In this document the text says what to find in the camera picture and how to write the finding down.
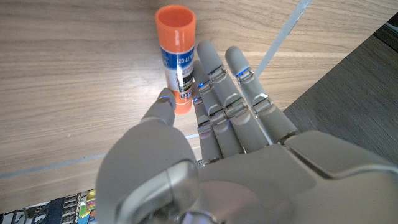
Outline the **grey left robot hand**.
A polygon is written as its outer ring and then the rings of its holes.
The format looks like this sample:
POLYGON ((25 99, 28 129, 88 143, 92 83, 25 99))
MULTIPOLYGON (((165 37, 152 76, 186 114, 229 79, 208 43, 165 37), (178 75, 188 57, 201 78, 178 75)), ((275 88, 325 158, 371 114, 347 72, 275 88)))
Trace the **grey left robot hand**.
POLYGON ((160 92, 103 159, 98 223, 396 223, 397 166, 319 131, 301 133, 242 52, 197 47, 199 167, 160 92))

